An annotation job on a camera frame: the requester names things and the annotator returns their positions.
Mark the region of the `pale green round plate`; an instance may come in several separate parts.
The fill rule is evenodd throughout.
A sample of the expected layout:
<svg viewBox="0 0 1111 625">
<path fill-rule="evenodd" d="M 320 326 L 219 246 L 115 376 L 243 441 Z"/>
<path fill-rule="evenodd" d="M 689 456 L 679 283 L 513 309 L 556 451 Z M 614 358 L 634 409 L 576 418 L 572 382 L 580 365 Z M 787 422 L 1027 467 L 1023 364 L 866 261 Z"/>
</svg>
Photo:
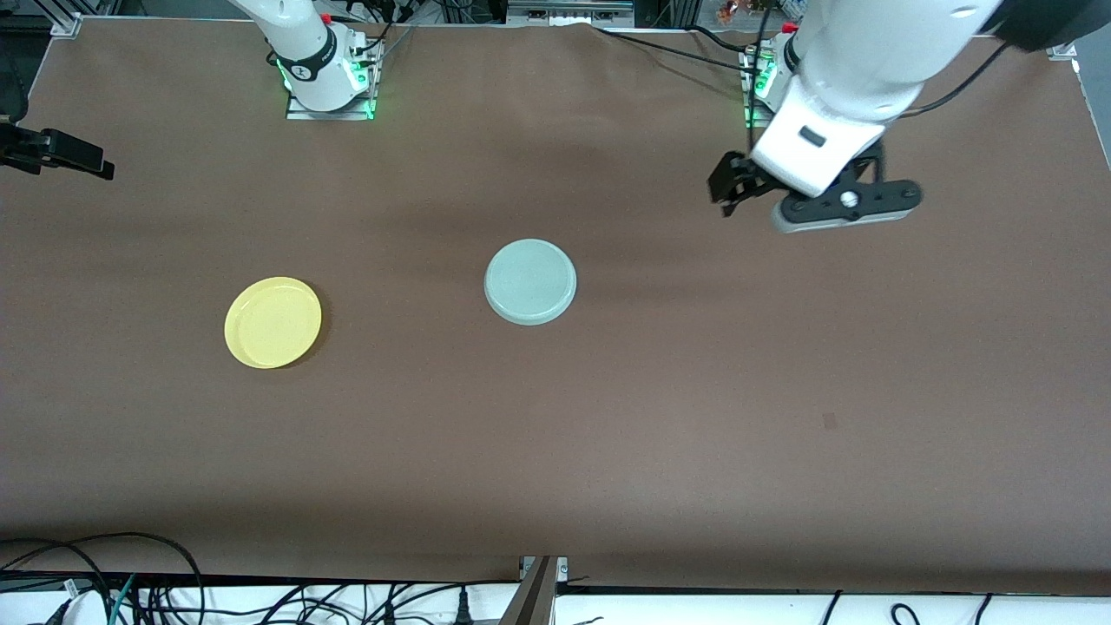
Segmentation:
<svg viewBox="0 0 1111 625">
<path fill-rule="evenodd" d="M 520 326 L 560 317 L 578 290 L 573 261 L 543 239 L 519 239 L 497 250 L 483 275 L 483 292 L 497 316 Z"/>
</svg>

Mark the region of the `yellow round plate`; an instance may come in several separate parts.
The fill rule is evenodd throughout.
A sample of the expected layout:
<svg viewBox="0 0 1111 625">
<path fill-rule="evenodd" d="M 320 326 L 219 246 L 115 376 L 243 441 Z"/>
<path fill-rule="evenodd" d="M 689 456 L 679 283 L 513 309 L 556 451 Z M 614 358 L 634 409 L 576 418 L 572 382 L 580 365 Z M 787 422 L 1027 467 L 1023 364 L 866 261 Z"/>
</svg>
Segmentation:
<svg viewBox="0 0 1111 625">
<path fill-rule="evenodd" d="M 242 290 L 226 315 L 226 346 L 247 367 L 286 367 L 306 356 L 323 325 L 314 290 L 294 278 L 266 278 Z"/>
</svg>

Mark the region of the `grey metal rack device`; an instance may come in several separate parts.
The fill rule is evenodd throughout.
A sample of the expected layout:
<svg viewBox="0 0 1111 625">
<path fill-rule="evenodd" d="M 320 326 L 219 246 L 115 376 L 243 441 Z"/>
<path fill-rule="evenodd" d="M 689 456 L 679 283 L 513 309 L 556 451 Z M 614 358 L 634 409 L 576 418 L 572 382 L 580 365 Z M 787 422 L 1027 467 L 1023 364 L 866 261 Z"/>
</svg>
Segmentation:
<svg viewBox="0 0 1111 625">
<path fill-rule="evenodd" d="M 634 0 L 506 0 L 506 23 L 634 28 Z"/>
</svg>

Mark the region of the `brown table cover sheet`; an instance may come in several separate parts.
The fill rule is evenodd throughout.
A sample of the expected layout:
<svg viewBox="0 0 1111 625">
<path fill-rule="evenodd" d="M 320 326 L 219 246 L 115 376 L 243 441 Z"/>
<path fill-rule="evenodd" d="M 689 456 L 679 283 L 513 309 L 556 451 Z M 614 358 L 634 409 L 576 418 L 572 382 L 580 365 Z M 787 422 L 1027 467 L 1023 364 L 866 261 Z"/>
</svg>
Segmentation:
<svg viewBox="0 0 1111 625">
<path fill-rule="evenodd" d="M 216 575 L 1111 594 L 1111 170 L 1075 71 L 1008 52 L 885 135 L 924 201 L 723 218 L 737 80 L 575 26 L 429 28 L 371 122 L 294 122 L 250 23 L 90 20 L 0 170 L 0 537 L 149 531 Z M 497 250 L 578 290 L 497 316 Z M 312 288 L 286 367 L 234 298 Z"/>
</svg>

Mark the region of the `white lower table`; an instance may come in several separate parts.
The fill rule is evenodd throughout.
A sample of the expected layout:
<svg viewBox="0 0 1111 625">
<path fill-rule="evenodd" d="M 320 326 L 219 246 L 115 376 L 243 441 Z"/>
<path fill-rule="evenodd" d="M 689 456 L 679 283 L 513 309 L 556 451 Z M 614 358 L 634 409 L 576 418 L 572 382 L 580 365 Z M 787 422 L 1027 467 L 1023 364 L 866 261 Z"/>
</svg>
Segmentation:
<svg viewBox="0 0 1111 625">
<path fill-rule="evenodd" d="M 116 625 L 370 625 L 389 586 L 169 589 Z M 553 625 L 1111 625 L 1111 597 L 1032 595 L 655 595 L 556 598 Z"/>
</svg>

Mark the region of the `white power adapter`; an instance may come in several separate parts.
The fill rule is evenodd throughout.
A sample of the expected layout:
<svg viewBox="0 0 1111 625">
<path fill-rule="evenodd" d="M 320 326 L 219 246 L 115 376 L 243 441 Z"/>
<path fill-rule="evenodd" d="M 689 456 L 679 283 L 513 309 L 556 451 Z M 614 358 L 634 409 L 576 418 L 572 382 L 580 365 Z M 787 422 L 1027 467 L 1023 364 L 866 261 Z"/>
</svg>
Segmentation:
<svg viewBox="0 0 1111 625">
<path fill-rule="evenodd" d="M 96 592 L 84 592 L 76 597 L 64 595 L 49 609 L 44 625 L 108 625 L 111 601 L 108 609 L 103 596 Z"/>
</svg>

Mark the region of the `aluminium profile beam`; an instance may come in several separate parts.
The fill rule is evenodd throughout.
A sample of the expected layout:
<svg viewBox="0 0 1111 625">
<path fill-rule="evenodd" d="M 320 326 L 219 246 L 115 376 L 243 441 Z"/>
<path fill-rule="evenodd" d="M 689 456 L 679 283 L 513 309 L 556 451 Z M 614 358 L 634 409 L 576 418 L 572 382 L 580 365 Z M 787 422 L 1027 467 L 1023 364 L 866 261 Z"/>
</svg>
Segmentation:
<svg viewBox="0 0 1111 625">
<path fill-rule="evenodd" d="M 524 556 L 521 579 L 497 625 L 553 625 L 556 589 L 569 578 L 564 556 Z"/>
</svg>

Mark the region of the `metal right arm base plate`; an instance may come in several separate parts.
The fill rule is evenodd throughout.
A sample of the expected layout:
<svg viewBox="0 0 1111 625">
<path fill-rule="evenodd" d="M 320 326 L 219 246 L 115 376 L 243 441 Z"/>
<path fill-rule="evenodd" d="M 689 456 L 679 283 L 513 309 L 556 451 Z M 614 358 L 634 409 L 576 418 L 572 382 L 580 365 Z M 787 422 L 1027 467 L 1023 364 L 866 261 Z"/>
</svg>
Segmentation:
<svg viewBox="0 0 1111 625">
<path fill-rule="evenodd" d="M 372 120 L 384 64 L 384 44 L 351 31 L 317 71 L 280 61 L 289 120 Z"/>
</svg>

